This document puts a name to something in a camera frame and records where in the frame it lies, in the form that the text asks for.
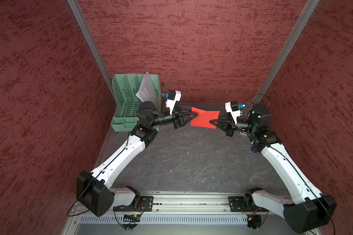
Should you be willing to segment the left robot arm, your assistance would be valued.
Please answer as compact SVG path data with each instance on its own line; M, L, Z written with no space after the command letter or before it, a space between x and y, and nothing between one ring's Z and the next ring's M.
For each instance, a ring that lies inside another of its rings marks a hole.
M143 102L136 112L139 121L125 142L105 162L91 172L82 171L77 178L76 199L95 216L100 217L115 207L140 208L140 193L132 187L113 189L112 185L126 166L155 139L157 126L173 124L183 127L198 116L192 108L172 105L172 110L160 112L155 105Z

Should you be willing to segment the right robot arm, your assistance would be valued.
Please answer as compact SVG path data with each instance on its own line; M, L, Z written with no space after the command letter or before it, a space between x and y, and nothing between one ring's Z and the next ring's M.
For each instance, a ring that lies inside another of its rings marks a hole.
M333 222L337 202L314 186L291 159L280 138L269 129L272 119L269 108L260 103L254 104L248 112L245 108L244 104L227 102L227 115L210 120L210 124L225 131L226 136L233 136L235 131L246 134L253 146L252 151L259 152L271 164L291 196L291 199L285 199L252 188L245 193L246 206L277 214L298 234Z

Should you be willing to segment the red square paper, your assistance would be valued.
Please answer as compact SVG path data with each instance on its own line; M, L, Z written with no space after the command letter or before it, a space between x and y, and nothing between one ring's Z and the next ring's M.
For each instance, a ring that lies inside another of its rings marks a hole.
M197 113L198 116L190 121L190 126L216 129L216 126L210 124L210 121L218 119L220 111L205 111L195 107L192 107L191 111Z

